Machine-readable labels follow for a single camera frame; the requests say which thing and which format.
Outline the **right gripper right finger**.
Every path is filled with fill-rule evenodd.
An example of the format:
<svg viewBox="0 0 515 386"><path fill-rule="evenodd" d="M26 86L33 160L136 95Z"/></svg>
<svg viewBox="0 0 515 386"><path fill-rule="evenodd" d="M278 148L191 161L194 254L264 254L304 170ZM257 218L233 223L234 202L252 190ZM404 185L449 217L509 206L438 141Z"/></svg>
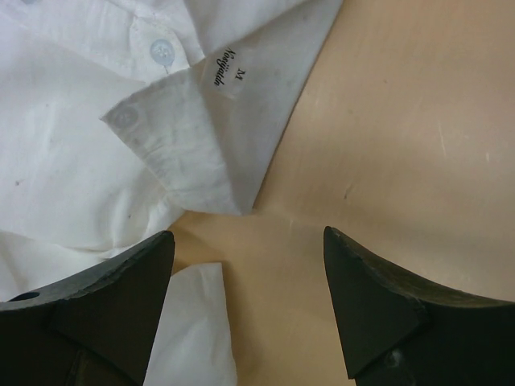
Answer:
<svg viewBox="0 0 515 386"><path fill-rule="evenodd" d="M323 260L356 384L513 384L512 302L430 281L333 227L323 232Z"/></svg>

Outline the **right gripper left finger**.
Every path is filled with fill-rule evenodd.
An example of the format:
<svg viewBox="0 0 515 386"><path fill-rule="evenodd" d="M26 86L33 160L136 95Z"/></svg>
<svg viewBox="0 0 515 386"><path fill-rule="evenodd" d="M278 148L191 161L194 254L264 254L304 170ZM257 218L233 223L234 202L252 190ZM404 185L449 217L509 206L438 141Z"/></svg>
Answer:
<svg viewBox="0 0 515 386"><path fill-rule="evenodd" d="M3 385L141 385L174 262L159 232L1 304Z"/></svg>

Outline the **white long sleeve shirt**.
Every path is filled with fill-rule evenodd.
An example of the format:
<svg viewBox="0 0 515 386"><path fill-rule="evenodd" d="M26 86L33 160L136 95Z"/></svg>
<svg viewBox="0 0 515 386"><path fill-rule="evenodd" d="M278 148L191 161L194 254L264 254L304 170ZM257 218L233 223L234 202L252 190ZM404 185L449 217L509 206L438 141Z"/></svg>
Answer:
<svg viewBox="0 0 515 386"><path fill-rule="evenodd" d="M1 304L249 214L340 7L2 2ZM236 383L221 264L171 271L141 385Z"/></svg>

